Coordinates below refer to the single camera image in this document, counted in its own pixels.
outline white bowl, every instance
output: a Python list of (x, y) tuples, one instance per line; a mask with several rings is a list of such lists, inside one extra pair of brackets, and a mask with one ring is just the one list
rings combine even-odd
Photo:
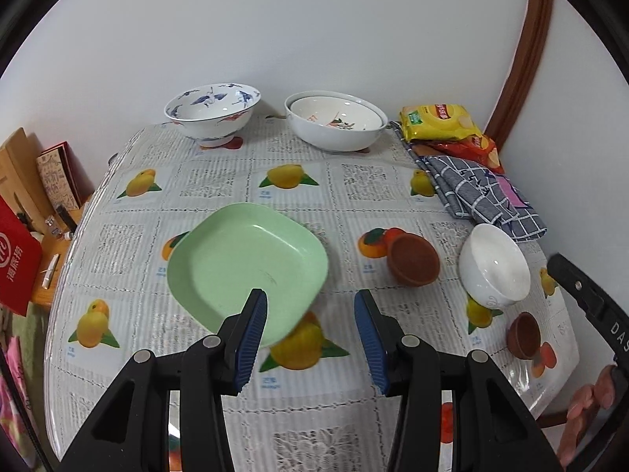
[(458, 256), (463, 287), (479, 304), (505, 308), (527, 297), (531, 274), (515, 242), (498, 227), (474, 227)]
[(384, 112), (372, 103), (328, 90), (293, 94), (284, 102), (284, 110), (295, 135), (328, 151), (369, 147), (389, 124)]
[(249, 85), (212, 83), (187, 90), (164, 108), (164, 114), (181, 132), (209, 147), (218, 147), (232, 139), (252, 115), (260, 101), (260, 92)]

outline pink tag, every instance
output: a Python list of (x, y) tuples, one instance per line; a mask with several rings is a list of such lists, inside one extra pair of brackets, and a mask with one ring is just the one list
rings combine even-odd
[(527, 208), (528, 205), (522, 202), (522, 199), (518, 197), (518, 194), (513, 191), (513, 186), (507, 180), (506, 177), (502, 175), (496, 175), (496, 181), (498, 181), (498, 186), (504, 193), (504, 196), (507, 197), (507, 200), (511, 203), (514, 208)]

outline finger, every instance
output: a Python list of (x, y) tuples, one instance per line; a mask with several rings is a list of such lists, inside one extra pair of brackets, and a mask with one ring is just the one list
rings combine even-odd
[(577, 449), (579, 435), (585, 429), (585, 416), (577, 417), (569, 420), (565, 424), (564, 434), (561, 435), (559, 447), (557, 449), (557, 457), (562, 466), (567, 466), (574, 458)]
[(604, 367), (594, 385), (594, 397), (605, 409), (613, 405), (614, 399), (616, 398), (616, 388), (614, 387), (614, 381), (611, 377), (611, 372), (614, 367), (614, 365)]
[(567, 418), (574, 419), (581, 415), (584, 409), (592, 405), (591, 400), (594, 399), (592, 385), (584, 385), (574, 393), (570, 400), (570, 408), (568, 409)]

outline screw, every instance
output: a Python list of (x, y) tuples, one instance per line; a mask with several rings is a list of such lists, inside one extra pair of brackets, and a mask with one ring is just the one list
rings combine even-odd
[(419, 337), (408, 334), (402, 337), (402, 344), (407, 348), (417, 348), (421, 344)]
[(489, 360), (489, 355), (487, 355), (482, 349), (475, 349), (472, 351), (472, 360), (474, 362), (479, 362), (479, 364), (483, 364)]
[(133, 355), (133, 360), (135, 360), (138, 364), (143, 364), (150, 358), (151, 358), (151, 352), (147, 349), (141, 349), (140, 351), (136, 351), (136, 353)]
[(221, 338), (218, 336), (207, 336), (203, 339), (203, 345), (206, 348), (215, 348), (221, 343)]

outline terracotta cup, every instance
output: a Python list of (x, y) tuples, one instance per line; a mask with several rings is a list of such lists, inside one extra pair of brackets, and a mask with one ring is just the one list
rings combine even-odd
[(400, 234), (389, 244), (387, 266), (398, 282), (415, 288), (434, 282), (441, 268), (433, 246), (411, 233)]
[(529, 312), (521, 313), (507, 331), (507, 347), (518, 359), (531, 360), (542, 345), (540, 326)]

